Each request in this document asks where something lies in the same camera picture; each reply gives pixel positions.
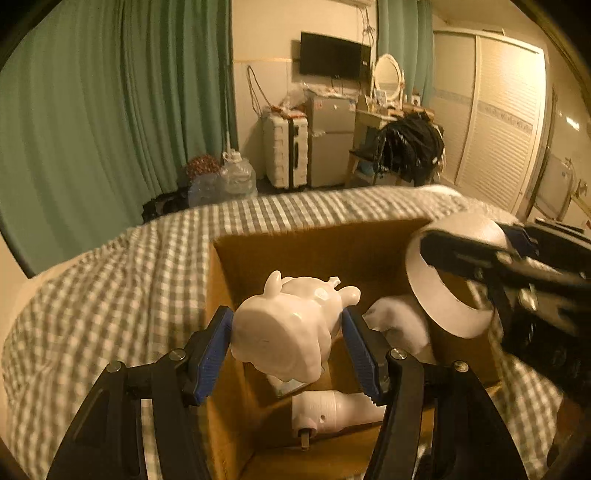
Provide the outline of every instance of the checkered bedsheet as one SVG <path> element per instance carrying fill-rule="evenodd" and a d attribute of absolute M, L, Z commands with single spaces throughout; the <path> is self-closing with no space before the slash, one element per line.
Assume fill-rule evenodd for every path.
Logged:
<path fill-rule="evenodd" d="M 288 231 L 387 219 L 438 219 L 454 212 L 514 218 L 476 200 L 402 187 L 307 192 L 229 202 L 127 230 L 45 283 L 4 346 L 11 415 L 8 446 L 31 480 L 43 480 L 77 409 L 106 364 L 157 360 L 204 328 L 208 244 L 225 235 Z M 561 395 L 496 343 L 504 388 L 495 398 L 531 479 L 544 470 Z M 146 461 L 161 478 L 148 402 Z"/>

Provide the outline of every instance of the white tape roll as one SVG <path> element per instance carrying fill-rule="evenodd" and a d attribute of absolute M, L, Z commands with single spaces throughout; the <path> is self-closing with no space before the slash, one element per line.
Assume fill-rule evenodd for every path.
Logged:
<path fill-rule="evenodd" d="M 430 223 L 413 236 L 407 249 L 408 281 L 423 310 L 452 335 L 462 338 L 477 337 L 487 330 L 493 312 L 474 309 L 458 300 L 442 282 L 437 270 L 423 260 L 420 243 L 429 230 L 446 231 L 500 248 L 509 246 L 507 238 L 493 220 L 477 213 L 463 212 Z"/>

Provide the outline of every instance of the television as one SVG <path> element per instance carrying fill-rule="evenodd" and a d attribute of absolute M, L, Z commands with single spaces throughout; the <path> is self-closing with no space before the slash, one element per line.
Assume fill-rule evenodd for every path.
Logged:
<path fill-rule="evenodd" d="M 301 33 L 300 74 L 342 80 L 369 78 L 371 49 L 342 38 Z"/>

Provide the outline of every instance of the white mirror frame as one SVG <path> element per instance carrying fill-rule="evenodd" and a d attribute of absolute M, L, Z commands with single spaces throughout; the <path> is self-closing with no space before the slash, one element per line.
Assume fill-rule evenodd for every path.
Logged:
<path fill-rule="evenodd" d="M 381 55 L 380 58 L 378 58 L 378 61 L 375 63 L 374 68 L 372 69 L 372 95 L 374 94 L 374 89 L 380 90 L 379 82 L 375 78 L 375 70 L 377 69 L 380 62 L 391 63 L 392 66 L 394 66 L 394 68 L 396 69 L 396 73 L 398 73 L 398 90 L 393 95 L 388 95 L 387 100 L 388 102 L 394 103 L 397 109 L 402 109 L 402 96 L 404 94 L 404 72 L 400 69 L 400 66 L 398 65 L 396 59 L 389 53 Z"/>

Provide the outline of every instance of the curtain fold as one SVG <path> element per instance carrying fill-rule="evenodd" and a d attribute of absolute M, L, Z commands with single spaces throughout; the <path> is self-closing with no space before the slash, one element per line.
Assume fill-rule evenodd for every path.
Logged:
<path fill-rule="evenodd" d="M 230 0 L 63 0 L 0 71 L 0 228 L 26 270 L 98 247 L 235 142 Z"/>
<path fill-rule="evenodd" d="M 433 93 L 433 10 L 429 0 L 378 0 L 378 55 L 391 54 L 428 106 Z"/>

